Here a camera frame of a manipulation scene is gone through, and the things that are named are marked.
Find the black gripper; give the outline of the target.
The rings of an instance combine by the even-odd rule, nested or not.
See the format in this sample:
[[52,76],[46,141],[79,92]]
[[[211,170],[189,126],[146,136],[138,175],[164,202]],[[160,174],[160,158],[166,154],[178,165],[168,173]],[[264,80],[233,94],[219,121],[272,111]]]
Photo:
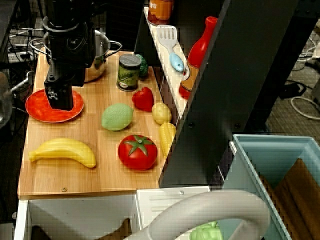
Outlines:
[[70,111],[73,109],[72,86],[82,87],[86,68],[64,62],[52,62],[49,66],[44,89],[52,109]]

